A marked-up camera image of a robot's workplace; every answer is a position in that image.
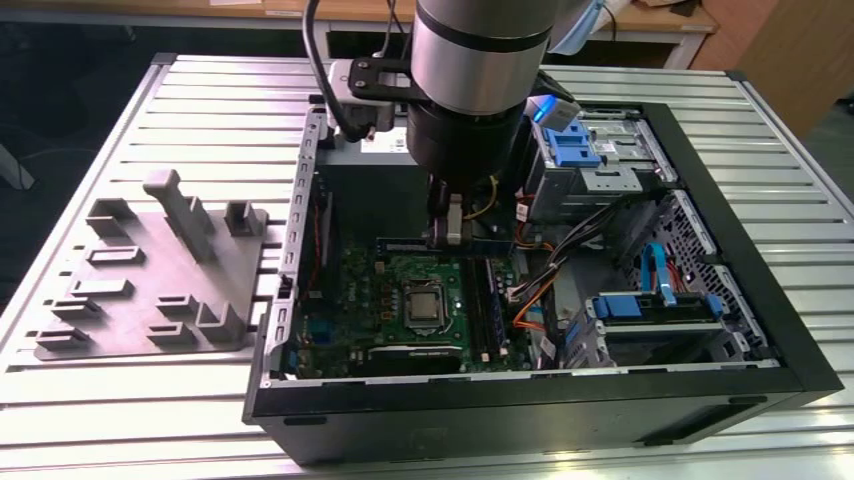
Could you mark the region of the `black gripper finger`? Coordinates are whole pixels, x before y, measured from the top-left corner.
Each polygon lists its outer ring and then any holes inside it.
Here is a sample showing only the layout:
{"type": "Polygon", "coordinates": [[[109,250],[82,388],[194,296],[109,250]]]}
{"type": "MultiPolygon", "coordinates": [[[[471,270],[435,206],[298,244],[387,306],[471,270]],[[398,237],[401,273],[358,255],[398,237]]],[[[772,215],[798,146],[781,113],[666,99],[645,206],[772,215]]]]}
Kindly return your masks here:
{"type": "Polygon", "coordinates": [[[471,242],[471,225],[466,217],[466,196],[437,176],[429,177],[427,245],[434,249],[462,248],[471,242]]]}

